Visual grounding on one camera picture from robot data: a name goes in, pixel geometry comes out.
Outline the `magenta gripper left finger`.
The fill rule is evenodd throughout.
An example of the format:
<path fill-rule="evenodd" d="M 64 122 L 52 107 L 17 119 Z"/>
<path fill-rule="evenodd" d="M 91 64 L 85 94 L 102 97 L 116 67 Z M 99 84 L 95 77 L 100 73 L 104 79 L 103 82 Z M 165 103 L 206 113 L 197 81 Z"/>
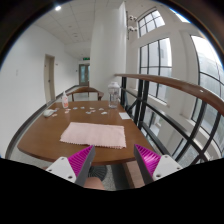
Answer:
<path fill-rule="evenodd" d="M 84 148 L 70 157 L 59 157 L 47 169 L 56 176 L 83 186 L 95 157 L 95 146 Z"/>

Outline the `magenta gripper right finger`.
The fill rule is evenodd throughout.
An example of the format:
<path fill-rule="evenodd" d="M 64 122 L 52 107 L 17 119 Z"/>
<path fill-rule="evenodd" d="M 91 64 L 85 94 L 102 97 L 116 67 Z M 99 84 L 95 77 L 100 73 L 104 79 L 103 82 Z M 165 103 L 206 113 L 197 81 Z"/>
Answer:
<path fill-rule="evenodd" d="M 169 155 L 157 153 L 140 145 L 134 145 L 134 156 L 145 184 L 150 184 L 182 169 Z"/>

